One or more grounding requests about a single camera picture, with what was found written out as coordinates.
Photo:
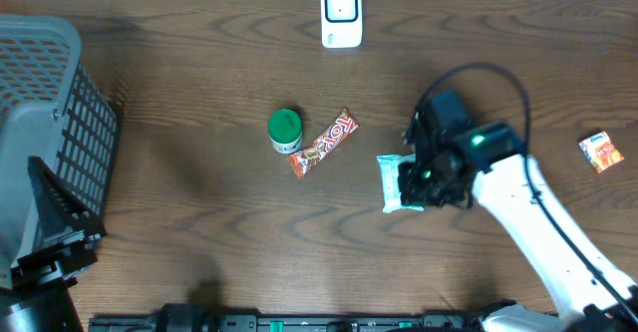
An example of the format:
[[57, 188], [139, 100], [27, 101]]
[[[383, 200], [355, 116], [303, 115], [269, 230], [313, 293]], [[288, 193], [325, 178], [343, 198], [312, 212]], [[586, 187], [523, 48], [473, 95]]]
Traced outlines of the grey plastic mesh basket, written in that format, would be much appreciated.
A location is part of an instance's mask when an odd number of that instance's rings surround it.
[[[82, 42], [52, 16], [1, 17], [1, 286], [18, 284], [20, 258], [102, 218], [120, 119], [81, 62]], [[28, 159], [39, 158], [78, 216], [39, 207]]]

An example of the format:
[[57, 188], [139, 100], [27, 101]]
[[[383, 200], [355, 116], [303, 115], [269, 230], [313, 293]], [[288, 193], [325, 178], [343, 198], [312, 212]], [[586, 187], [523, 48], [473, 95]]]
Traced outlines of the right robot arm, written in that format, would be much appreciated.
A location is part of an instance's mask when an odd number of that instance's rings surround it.
[[555, 315], [507, 302], [484, 331], [634, 331], [637, 284], [591, 242], [505, 122], [483, 126], [453, 91], [421, 99], [405, 133], [400, 199], [423, 207], [477, 203], [505, 229], [542, 281]]

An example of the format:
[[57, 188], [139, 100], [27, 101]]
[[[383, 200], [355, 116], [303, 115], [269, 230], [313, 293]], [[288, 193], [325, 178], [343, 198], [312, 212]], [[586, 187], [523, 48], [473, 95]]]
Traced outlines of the green lid white jar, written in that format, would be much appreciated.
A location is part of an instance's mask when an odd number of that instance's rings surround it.
[[275, 111], [268, 120], [267, 128], [273, 148], [278, 153], [291, 155], [301, 148], [302, 121], [294, 111], [289, 109]]

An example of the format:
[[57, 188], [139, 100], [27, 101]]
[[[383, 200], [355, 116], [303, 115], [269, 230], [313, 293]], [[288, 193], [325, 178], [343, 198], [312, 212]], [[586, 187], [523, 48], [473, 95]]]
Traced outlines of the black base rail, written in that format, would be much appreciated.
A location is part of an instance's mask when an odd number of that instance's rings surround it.
[[259, 315], [214, 314], [195, 305], [166, 304], [150, 315], [101, 315], [89, 321], [90, 332], [385, 332], [481, 331], [487, 315], [512, 300], [475, 312], [430, 311], [422, 315]]

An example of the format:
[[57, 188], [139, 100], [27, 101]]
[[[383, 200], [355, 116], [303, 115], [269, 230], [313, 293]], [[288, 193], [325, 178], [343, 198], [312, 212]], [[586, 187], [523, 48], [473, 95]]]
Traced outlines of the orange chocolate bar wrapper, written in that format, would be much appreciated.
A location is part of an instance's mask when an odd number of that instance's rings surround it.
[[316, 165], [335, 150], [360, 127], [352, 113], [344, 108], [341, 114], [309, 147], [290, 155], [288, 160], [295, 175], [303, 179]]

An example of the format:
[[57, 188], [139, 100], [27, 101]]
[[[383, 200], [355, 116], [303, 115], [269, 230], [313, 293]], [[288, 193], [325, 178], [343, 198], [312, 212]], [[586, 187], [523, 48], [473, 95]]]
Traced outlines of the light blue wet wipes pack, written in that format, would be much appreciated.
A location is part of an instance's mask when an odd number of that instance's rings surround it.
[[377, 162], [380, 168], [382, 191], [383, 191], [383, 212], [392, 213], [396, 210], [409, 209], [416, 211], [424, 211], [422, 206], [406, 205], [401, 203], [401, 194], [399, 190], [399, 165], [402, 163], [413, 163], [415, 155], [399, 156], [384, 155], [377, 156]]

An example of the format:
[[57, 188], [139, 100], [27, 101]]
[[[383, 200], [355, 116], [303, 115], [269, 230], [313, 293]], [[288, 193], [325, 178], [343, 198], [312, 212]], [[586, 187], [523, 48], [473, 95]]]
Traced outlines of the orange Kleenex tissue pack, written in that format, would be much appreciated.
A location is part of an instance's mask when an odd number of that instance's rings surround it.
[[624, 160], [622, 154], [612, 143], [609, 135], [601, 131], [579, 142], [585, 157], [598, 173], [615, 166]]

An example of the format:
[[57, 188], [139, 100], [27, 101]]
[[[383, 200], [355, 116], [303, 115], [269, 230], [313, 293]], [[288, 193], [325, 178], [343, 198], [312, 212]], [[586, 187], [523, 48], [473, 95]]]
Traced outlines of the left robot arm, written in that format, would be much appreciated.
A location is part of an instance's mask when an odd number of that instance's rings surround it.
[[95, 243], [107, 235], [102, 219], [64, 187], [39, 157], [28, 158], [38, 213], [37, 231], [53, 242], [17, 259], [1, 289], [3, 331], [80, 331], [69, 288], [97, 261]]

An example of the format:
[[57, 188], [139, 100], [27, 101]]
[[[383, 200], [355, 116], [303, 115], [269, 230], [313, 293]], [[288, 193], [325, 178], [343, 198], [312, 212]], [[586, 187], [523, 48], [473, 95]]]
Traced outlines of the white barcode scanner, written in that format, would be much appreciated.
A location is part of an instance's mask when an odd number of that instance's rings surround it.
[[363, 39], [362, 0], [320, 0], [321, 42], [328, 49], [358, 47]]

